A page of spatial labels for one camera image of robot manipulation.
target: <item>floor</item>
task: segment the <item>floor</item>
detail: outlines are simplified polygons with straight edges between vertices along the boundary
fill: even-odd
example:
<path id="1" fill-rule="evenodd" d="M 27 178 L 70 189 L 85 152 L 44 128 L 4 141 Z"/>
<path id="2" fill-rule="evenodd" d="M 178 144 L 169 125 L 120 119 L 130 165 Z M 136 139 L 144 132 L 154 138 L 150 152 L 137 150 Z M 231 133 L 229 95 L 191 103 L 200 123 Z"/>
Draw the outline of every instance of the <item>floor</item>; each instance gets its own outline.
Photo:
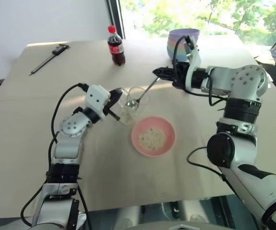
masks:
<path id="1" fill-rule="evenodd" d="M 202 205 L 209 222 L 212 224 L 236 230 L 261 230 L 261 227 L 256 223 L 256 220 L 253 218 L 251 213 L 235 195 L 217 196 L 203 199 L 200 200 L 200 204 Z M 162 204 L 143 206 L 139 218 L 140 224 L 185 219 L 203 222 L 198 220 L 196 217 L 195 219 L 192 219 L 193 216 L 197 215 L 182 217 L 182 215 L 180 215 L 177 202 L 167 202 L 163 205 L 164 208 L 162 208 Z M 114 229 L 117 212 L 118 209 L 91 212 L 90 219 L 92 228 L 95 230 Z M 0 226 L 6 225 L 15 220 L 17 220 L 17 218 L 0 218 Z M 18 227 L 20 230 L 28 229 L 28 227 L 23 225 L 23 223 L 19 220 L 19 222 L 15 225 L 11 224 L 9 226 L 3 226 L 0 230 L 18 230 Z"/>

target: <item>window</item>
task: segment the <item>window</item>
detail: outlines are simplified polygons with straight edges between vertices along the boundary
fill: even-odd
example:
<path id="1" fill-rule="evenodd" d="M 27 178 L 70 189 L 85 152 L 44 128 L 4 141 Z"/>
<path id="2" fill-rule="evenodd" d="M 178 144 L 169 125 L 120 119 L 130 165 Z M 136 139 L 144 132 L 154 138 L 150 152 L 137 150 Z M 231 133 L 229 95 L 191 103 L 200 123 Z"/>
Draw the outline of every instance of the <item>window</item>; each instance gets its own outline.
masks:
<path id="1" fill-rule="evenodd" d="M 276 0 L 119 0 L 126 38 L 167 37 L 196 28 L 203 35 L 237 34 L 245 44 L 276 41 Z"/>

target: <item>pink bowl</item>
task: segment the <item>pink bowl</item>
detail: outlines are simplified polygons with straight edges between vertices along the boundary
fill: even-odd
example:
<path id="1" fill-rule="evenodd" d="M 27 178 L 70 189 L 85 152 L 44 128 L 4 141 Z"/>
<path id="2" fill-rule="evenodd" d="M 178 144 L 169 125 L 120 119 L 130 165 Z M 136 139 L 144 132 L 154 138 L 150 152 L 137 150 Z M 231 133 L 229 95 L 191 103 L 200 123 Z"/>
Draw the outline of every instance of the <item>pink bowl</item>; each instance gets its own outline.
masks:
<path id="1" fill-rule="evenodd" d="M 150 129 L 150 128 L 159 128 L 161 129 L 165 136 L 166 142 L 164 143 L 163 147 L 158 150 L 147 150 L 144 149 L 138 141 L 138 136 L 140 133 Z M 158 157 L 165 154 L 171 147 L 173 146 L 175 141 L 175 131 L 173 126 L 167 121 L 166 119 L 158 116 L 150 116 L 140 120 L 137 124 L 135 124 L 132 130 L 132 142 L 137 149 L 143 155 L 148 157 Z"/>

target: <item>stacked bowls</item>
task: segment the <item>stacked bowls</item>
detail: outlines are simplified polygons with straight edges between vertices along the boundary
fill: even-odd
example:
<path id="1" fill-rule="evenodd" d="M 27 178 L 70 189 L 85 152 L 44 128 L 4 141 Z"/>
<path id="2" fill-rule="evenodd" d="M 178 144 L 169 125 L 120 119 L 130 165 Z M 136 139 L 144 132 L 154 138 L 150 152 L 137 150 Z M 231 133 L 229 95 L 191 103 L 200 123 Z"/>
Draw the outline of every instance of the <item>stacked bowls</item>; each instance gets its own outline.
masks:
<path id="1" fill-rule="evenodd" d="M 168 37 L 168 43 L 167 43 L 167 52 L 171 59 L 173 59 L 173 53 L 174 48 L 176 45 L 176 42 L 178 39 L 180 39 L 181 36 L 190 36 L 195 39 L 195 42 L 197 42 L 197 39 L 199 38 L 200 31 L 197 29 L 177 29 L 177 30 L 171 30 L 169 32 Z M 187 61 L 188 58 L 186 56 L 186 51 L 184 47 L 184 40 L 180 42 L 177 48 L 176 53 L 176 59 L 179 61 Z"/>

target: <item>red label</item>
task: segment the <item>red label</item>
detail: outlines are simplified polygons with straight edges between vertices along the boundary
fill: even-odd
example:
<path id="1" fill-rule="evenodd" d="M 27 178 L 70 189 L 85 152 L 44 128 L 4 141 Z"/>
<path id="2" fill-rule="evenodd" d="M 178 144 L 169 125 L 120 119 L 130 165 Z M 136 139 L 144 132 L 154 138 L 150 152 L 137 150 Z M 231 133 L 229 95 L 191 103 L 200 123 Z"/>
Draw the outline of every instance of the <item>red label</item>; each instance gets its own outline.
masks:
<path id="1" fill-rule="evenodd" d="M 109 46 L 109 49 L 112 54 L 120 54 L 124 51 L 122 44 L 119 46 Z"/>

